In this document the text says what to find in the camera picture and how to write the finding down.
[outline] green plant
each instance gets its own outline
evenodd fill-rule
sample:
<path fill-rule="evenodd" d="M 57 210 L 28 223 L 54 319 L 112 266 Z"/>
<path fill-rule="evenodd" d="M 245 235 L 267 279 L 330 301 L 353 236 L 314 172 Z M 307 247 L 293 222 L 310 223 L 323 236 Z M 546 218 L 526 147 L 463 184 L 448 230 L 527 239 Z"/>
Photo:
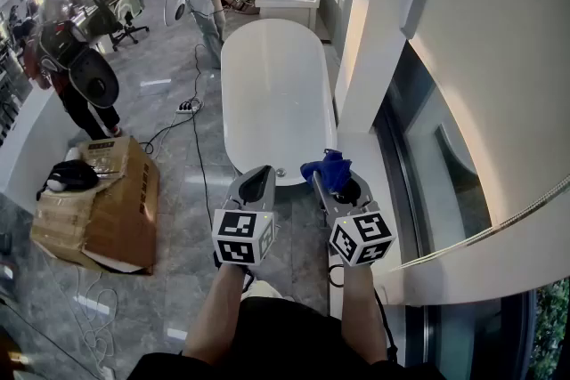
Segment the green plant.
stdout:
<path fill-rule="evenodd" d="M 562 350 L 568 315 L 568 279 L 537 290 L 533 354 L 526 378 L 551 378 Z"/>

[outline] bathtub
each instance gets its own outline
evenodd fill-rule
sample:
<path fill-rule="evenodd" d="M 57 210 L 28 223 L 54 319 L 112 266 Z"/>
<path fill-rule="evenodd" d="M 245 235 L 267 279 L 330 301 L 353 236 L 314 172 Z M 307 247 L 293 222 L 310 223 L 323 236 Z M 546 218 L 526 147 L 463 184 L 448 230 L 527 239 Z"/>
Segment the bathtub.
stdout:
<path fill-rule="evenodd" d="M 304 182 L 299 170 L 337 147 L 324 51 L 308 28 L 288 20 L 257 20 L 222 49 L 224 142 L 242 173 L 261 165 L 277 185 Z"/>

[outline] black backpack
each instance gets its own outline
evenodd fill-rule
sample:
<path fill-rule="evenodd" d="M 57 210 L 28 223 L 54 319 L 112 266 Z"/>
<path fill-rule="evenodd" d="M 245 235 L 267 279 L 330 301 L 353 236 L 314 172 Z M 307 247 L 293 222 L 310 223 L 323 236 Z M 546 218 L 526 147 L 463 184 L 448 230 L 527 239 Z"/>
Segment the black backpack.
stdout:
<path fill-rule="evenodd" d="M 69 160 L 60 162 L 53 167 L 50 175 L 45 180 L 44 187 L 37 193 L 36 200 L 39 201 L 42 192 L 47 186 L 47 181 L 58 181 L 66 185 L 65 190 L 89 190 L 92 189 L 97 182 L 99 176 L 83 160 Z"/>

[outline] cardboard box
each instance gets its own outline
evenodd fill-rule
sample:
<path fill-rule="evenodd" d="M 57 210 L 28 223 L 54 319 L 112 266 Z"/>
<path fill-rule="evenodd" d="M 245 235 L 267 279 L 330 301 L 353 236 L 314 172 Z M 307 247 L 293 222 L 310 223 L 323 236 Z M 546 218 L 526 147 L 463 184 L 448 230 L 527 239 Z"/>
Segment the cardboard box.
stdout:
<path fill-rule="evenodd" d="M 151 273 L 158 168 L 130 137 L 78 147 L 99 184 L 82 192 L 46 190 L 37 203 L 32 240 L 50 255 L 96 271 Z"/>

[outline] gray tile floor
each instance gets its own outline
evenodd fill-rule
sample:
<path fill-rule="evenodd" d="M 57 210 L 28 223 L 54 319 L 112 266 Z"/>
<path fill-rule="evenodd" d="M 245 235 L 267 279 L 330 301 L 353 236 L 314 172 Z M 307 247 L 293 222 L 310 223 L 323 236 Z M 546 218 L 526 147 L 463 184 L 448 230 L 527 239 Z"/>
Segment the gray tile floor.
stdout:
<path fill-rule="evenodd" d="M 148 141 L 160 128 L 169 125 L 177 104 L 193 95 L 198 74 L 194 46 L 200 42 L 200 33 L 190 17 L 166 28 L 162 23 L 163 0 L 144 1 L 146 9 L 135 23 L 148 25 L 150 34 L 139 32 L 139 44 L 124 41 L 118 53 L 107 55 L 121 84 L 116 103 L 121 125 L 126 134 L 138 141 Z M 227 33 L 256 18 L 228 14 Z M 199 48 L 199 67 L 202 76 L 198 93 L 205 102 L 196 118 L 199 148 L 208 180 L 209 204 L 216 208 L 236 174 L 224 149 L 220 74 L 210 69 L 203 48 Z M 163 79 L 171 81 L 141 84 Z M 18 311 L 69 354 L 0 306 L 0 325 L 24 349 L 36 372 L 51 379 L 92 378 L 75 359 L 96 374 L 94 358 L 82 341 L 74 317 L 84 332 L 89 328 L 85 311 L 89 319 L 95 319 L 94 327 L 109 321 L 108 315 L 86 309 L 74 300 L 77 294 L 85 295 L 93 283 L 89 299 L 96 300 L 104 289 L 117 293 L 117 316 L 109 325 L 114 356 L 101 363 L 113 368 L 117 379 L 127 378 L 144 353 L 182 349 L 183 341 L 176 336 L 180 337 L 179 332 L 187 331 L 195 320 L 216 274 L 192 128 L 189 122 L 173 129 L 161 149 L 153 154 L 161 177 L 158 263 L 150 277 L 102 274 L 94 283 L 97 273 L 48 258 L 31 244 L 31 216 L 0 198 L 0 223 L 14 234 L 12 261 L 18 275 Z M 281 228 L 256 274 L 283 295 L 326 314 L 328 232 L 322 227 L 312 191 L 306 185 L 279 188 L 276 211 Z M 111 307 L 111 314 L 114 301 L 110 292 L 102 292 L 100 302 Z M 110 343 L 109 334 L 103 331 L 99 336 Z"/>

